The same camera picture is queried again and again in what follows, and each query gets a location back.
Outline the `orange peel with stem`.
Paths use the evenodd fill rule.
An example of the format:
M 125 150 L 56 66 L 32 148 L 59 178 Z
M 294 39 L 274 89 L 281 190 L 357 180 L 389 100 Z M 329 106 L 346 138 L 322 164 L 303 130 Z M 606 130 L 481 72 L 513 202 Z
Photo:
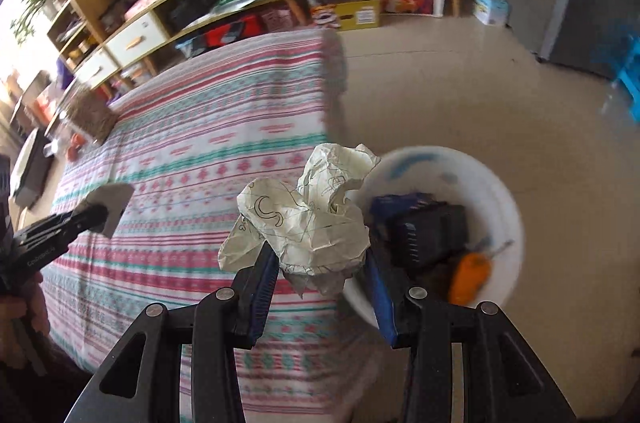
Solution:
M 508 240 L 501 247 L 492 251 L 466 252 L 459 259 L 458 265 L 452 274 L 448 291 L 448 303 L 467 306 L 474 302 L 491 276 L 494 258 L 505 250 L 510 249 L 513 244 L 513 240 Z

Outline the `blue plastic stool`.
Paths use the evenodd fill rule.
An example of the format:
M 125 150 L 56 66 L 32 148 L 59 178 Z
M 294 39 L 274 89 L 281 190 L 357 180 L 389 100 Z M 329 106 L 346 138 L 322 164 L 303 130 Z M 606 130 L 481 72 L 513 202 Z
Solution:
M 630 99 L 629 115 L 639 123 L 639 35 L 626 33 L 613 39 L 601 48 L 602 61 L 613 71 L 613 79 L 601 106 L 600 113 L 605 114 L 616 95 L 624 88 Z

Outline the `white paper ball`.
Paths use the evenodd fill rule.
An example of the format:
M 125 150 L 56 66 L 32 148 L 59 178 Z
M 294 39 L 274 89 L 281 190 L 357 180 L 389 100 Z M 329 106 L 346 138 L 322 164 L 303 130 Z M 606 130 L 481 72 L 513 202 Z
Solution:
M 236 273 L 253 266 L 269 244 L 298 295 L 340 294 L 370 245 L 363 213 L 347 193 L 360 189 L 380 162 L 363 144 L 321 143 L 294 186 L 254 179 L 236 197 L 239 217 L 219 249 L 219 268 Z

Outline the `black plastic seedling tray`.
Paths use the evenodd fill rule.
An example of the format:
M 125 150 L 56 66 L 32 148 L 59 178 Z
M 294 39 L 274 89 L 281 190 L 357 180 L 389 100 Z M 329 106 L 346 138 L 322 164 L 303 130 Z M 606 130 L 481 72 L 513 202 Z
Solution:
M 469 225 L 462 205 L 436 202 L 409 209 L 385 221 L 390 260 L 407 273 L 433 268 L 466 249 Z

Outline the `patterned woven tablecloth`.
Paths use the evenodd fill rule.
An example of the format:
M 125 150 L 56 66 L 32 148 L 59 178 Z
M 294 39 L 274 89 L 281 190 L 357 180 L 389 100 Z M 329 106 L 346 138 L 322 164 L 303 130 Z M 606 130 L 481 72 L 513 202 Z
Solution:
M 90 372 L 145 306 L 228 285 L 217 253 L 238 194 L 258 177 L 295 184 L 345 87 L 340 36 L 310 28 L 201 54 L 119 99 L 116 126 L 66 165 L 52 208 L 109 182 L 134 195 L 111 238 L 83 233 L 44 269 L 53 342 Z M 380 365 L 368 337 L 338 299 L 280 280 L 264 334 L 235 355 L 247 420 L 350 420 Z

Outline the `blue white carton box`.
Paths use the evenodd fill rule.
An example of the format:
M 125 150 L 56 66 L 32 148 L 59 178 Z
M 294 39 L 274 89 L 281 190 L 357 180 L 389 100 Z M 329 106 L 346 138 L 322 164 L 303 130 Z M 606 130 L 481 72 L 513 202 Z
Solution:
M 472 15 L 484 25 L 506 26 L 509 11 L 505 0 L 472 0 Z

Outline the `yellow cardboard box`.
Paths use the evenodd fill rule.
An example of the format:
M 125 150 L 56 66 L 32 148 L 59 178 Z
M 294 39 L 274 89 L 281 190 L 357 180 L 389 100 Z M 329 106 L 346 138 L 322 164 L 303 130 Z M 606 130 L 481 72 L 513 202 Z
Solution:
M 342 31 L 364 30 L 380 26 L 380 2 L 360 0 L 341 2 L 335 6 L 338 27 Z

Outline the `white crate with toys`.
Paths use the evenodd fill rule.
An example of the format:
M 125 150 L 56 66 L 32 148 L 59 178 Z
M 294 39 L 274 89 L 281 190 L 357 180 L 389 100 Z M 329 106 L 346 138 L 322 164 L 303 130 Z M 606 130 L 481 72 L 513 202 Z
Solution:
M 411 14 L 412 16 L 444 16 L 445 0 L 379 0 L 382 13 Z

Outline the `white plastic trash basin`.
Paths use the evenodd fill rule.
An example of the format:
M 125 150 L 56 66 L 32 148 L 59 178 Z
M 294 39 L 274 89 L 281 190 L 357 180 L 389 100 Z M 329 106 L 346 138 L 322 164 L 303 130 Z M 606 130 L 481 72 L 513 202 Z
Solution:
M 513 195 L 482 162 L 443 146 L 409 146 L 383 155 L 349 196 L 393 264 L 428 294 L 450 299 L 464 256 L 480 254 L 488 276 L 470 306 L 506 305 L 523 266 L 524 226 Z

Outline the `bag of tomatoes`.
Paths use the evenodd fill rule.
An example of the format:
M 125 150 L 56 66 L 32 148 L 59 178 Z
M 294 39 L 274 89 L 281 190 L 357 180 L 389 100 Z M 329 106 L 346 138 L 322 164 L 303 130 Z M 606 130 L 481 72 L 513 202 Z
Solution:
M 92 138 L 83 132 L 66 129 L 60 137 L 62 154 L 67 162 L 76 162 L 83 149 L 91 146 Z

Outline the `beige striped wrapper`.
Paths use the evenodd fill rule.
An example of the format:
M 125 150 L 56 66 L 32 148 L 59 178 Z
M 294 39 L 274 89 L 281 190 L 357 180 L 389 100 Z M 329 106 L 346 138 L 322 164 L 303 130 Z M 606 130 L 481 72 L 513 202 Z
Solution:
M 111 239 L 133 195 L 134 187 L 129 183 L 105 183 L 92 190 L 77 210 L 78 212 L 87 209 L 95 210 L 98 213 L 98 220 L 89 230 Z

